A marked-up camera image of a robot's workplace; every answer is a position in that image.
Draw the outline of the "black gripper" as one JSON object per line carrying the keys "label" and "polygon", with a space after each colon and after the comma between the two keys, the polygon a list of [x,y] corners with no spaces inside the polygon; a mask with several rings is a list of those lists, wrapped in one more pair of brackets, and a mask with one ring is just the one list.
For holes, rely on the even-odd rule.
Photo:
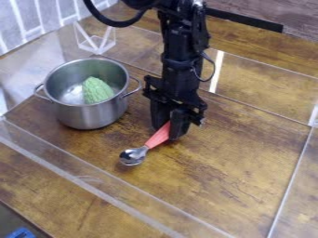
{"label": "black gripper", "polygon": [[158,130],[170,120],[170,140],[187,133],[190,123],[202,123],[207,109],[198,94],[202,70],[202,57],[185,61],[163,58],[162,77],[144,77],[143,95],[150,99],[151,125]]}

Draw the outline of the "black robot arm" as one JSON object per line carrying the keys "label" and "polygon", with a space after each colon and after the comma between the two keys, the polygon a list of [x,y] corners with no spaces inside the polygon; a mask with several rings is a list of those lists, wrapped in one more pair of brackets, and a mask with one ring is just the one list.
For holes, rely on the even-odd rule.
{"label": "black robot arm", "polygon": [[169,138],[177,140],[191,125],[203,122],[207,104],[198,94],[203,51],[209,47],[206,4],[195,0],[123,0],[138,10],[158,9],[165,51],[162,76],[146,76],[143,95],[150,99],[151,125],[170,124]]}

